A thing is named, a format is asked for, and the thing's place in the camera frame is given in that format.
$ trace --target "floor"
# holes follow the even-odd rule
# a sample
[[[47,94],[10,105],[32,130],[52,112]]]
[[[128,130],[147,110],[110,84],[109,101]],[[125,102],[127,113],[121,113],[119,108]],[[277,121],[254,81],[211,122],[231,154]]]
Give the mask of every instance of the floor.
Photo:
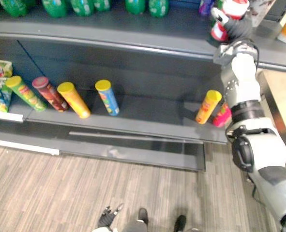
[[[206,146],[206,172],[185,172],[0,147],[0,232],[91,232],[107,205],[125,207],[119,232],[147,208],[149,232],[172,232],[179,214],[202,232],[276,232],[226,145]]]

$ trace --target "person's foot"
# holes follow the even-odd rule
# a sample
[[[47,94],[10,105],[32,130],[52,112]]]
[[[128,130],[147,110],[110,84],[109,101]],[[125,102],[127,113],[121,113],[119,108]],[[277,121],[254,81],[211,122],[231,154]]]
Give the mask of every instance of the person's foot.
[[[174,232],[183,232],[186,226],[186,222],[187,222],[186,216],[180,215],[175,222]]]
[[[142,220],[146,225],[148,225],[148,214],[145,208],[140,208],[138,211],[138,220]]]

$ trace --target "pringles can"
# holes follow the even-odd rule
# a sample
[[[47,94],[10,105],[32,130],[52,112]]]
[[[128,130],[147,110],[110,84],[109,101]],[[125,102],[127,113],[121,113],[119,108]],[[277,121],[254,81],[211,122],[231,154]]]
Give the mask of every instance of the pringles can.
[[[47,77],[37,77],[32,81],[32,86],[59,112],[64,112],[69,108],[64,98],[51,85]]]
[[[99,95],[108,113],[112,116],[116,116],[119,113],[119,107],[116,102],[113,90],[111,88],[110,81],[100,80],[97,83],[95,83],[95,88],[99,92]]]
[[[205,96],[205,99],[196,115],[196,121],[199,124],[204,124],[211,116],[212,112],[216,108],[216,105],[221,100],[222,95],[217,90],[209,90]]]
[[[224,103],[221,106],[220,111],[217,113],[217,116],[214,118],[212,123],[216,127],[223,127],[225,125],[225,123],[229,120],[230,117],[231,117],[231,110],[230,110],[228,104]]]
[[[73,83],[63,82],[58,86],[57,91],[64,97],[80,118],[88,118],[91,115],[90,110],[80,97]]]
[[[22,100],[36,111],[44,111],[46,109],[43,103],[29,87],[23,82],[20,76],[12,76],[5,82],[6,86],[11,88]]]

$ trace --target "red chip canister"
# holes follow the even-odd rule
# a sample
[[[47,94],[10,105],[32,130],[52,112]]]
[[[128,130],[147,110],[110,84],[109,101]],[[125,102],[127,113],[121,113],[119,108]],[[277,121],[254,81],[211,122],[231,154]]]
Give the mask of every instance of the red chip canister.
[[[69,108],[64,98],[51,85],[47,77],[40,76],[33,80],[32,86],[59,112]]]

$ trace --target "gray shelf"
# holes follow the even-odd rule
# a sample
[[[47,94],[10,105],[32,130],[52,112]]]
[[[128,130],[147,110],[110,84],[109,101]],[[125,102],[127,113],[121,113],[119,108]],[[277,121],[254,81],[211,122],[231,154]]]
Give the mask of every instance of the gray shelf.
[[[23,122],[33,109],[26,105],[23,100],[13,96],[8,113],[0,112],[0,119],[7,121]]]
[[[73,127],[49,125],[46,123],[23,124],[13,122],[0,122],[0,141],[4,145],[16,148],[23,144],[32,146],[36,151],[43,148],[58,154],[71,153],[88,156],[92,158],[111,159],[124,162],[142,163],[162,167],[177,168],[191,171],[205,170],[204,145],[187,143],[155,143],[145,142],[140,148],[135,145],[128,147],[124,140],[113,144],[105,140],[103,144],[92,139],[80,140],[68,136],[70,130],[77,130]]]
[[[118,1],[109,12],[78,17],[71,13],[54,19],[42,6],[21,18],[0,12],[0,37],[90,44],[127,50],[212,60],[215,47],[208,43],[211,22],[194,9],[171,7],[167,17],[148,12],[131,15]],[[254,31],[260,48],[260,67],[286,71],[286,44],[275,39],[278,23],[264,21]]]
[[[49,107],[43,112],[32,111],[27,121],[192,141],[227,142],[224,128],[217,128],[211,122],[200,125],[194,121],[199,103],[117,96],[120,113],[109,116],[102,100],[98,96],[91,97],[94,96],[92,91],[79,92],[92,111],[89,118],[80,119],[72,110],[59,113]]]

